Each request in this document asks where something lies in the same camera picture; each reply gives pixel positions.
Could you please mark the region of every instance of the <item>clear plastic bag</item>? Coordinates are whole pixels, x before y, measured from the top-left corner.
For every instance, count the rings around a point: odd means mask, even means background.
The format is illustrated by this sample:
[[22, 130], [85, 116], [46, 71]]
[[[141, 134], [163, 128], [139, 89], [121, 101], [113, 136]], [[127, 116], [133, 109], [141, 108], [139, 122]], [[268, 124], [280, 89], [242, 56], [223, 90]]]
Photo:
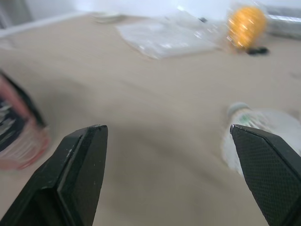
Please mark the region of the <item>clear plastic bag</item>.
[[203, 23], [185, 11], [118, 26], [127, 43], [143, 54], [160, 59], [218, 47], [221, 23]]

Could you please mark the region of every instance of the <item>blurry object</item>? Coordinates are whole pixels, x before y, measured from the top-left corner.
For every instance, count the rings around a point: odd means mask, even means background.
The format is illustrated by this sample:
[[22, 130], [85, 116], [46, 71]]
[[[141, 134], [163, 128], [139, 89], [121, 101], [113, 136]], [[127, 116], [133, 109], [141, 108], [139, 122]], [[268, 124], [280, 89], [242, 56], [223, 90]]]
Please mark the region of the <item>blurry object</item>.
[[26, 183], [0, 226], [92, 226], [107, 140], [108, 128], [100, 125], [64, 137]]
[[246, 184], [270, 226], [301, 225], [301, 158], [279, 136], [230, 129]]
[[119, 12], [96, 12], [92, 15], [96, 22], [106, 24], [112, 23], [122, 19], [122, 15]]
[[301, 156], [301, 124], [292, 116], [273, 109], [250, 109], [245, 103], [234, 103], [228, 109], [230, 122], [222, 141], [222, 158], [230, 169], [243, 175], [239, 158], [229, 132], [231, 124], [262, 129], [281, 136]]
[[29, 96], [0, 72], [0, 169], [23, 169], [49, 144], [48, 130]]
[[254, 6], [241, 7], [229, 17], [228, 40], [239, 50], [247, 50], [266, 28], [264, 13]]
[[206, 22], [208, 21], [208, 20], [207, 20], [206, 18], [204, 18], [204, 17], [199, 18], [199, 20], [202, 21], [203, 23], [206, 23]]
[[267, 6], [268, 33], [301, 40], [301, 8]]
[[258, 48], [249, 48], [247, 51], [247, 54], [255, 56], [255, 55], [267, 55], [269, 53], [269, 50], [266, 47], [258, 47]]
[[127, 43], [143, 54], [160, 59], [213, 50], [221, 37], [221, 23], [203, 23], [185, 11], [118, 26]]

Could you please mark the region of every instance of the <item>beige table surface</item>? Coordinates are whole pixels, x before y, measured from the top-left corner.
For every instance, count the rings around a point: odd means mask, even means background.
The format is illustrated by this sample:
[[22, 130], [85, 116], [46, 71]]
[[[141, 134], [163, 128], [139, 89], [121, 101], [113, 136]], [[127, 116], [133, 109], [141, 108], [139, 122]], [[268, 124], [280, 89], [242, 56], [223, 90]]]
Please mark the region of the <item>beige table surface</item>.
[[32, 95], [52, 145], [34, 165], [0, 173], [0, 217], [61, 139], [109, 128], [95, 226], [266, 226], [244, 180], [220, 157], [235, 101], [301, 110], [301, 42], [272, 38], [265, 57], [200, 53], [149, 59], [114, 24], [88, 16], [15, 34], [0, 66]]

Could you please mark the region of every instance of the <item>white wall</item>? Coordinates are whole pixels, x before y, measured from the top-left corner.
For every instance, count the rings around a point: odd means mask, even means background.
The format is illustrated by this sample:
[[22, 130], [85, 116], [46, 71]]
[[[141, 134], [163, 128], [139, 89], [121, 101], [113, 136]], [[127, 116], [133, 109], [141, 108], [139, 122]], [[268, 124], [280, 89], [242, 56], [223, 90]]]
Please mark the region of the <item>white wall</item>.
[[[194, 16], [211, 19], [225, 18], [232, 1], [237, 0], [73, 0], [75, 8], [84, 11], [112, 9], [127, 15], [159, 16], [176, 11], [180, 6]], [[301, 8], [301, 0], [260, 0], [259, 2]]]
[[[25, 0], [34, 19], [79, 11], [115, 10], [126, 15], [160, 16], [182, 7], [197, 17], [223, 19], [234, 0]], [[260, 0], [264, 4], [298, 6], [301, 0]]]
[[74, 0], [25, 0], [25, 2], [34, 20], [75, 11]]

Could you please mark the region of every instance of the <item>plastic container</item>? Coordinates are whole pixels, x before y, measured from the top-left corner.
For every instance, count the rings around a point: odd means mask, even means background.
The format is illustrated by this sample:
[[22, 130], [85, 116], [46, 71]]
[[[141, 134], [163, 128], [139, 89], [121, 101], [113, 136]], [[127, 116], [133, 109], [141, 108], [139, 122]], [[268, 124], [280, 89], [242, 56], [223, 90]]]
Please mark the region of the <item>plastic container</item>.
[[20, 170], [29, 166], [48, 144], [46, 127], [37, 123], [10, 81], [0, 76], [0, 169]]
[[251, 109], [247, 104], [234, 103], [228, 109], [229, 124], [222, 140], [222, 158], [230, 169], [243, 176], [236, 147], [230, 134], [230, 126], [239, 124], [280, 136], [301, 156], [301, 124], [292, 116], [273, 109]]

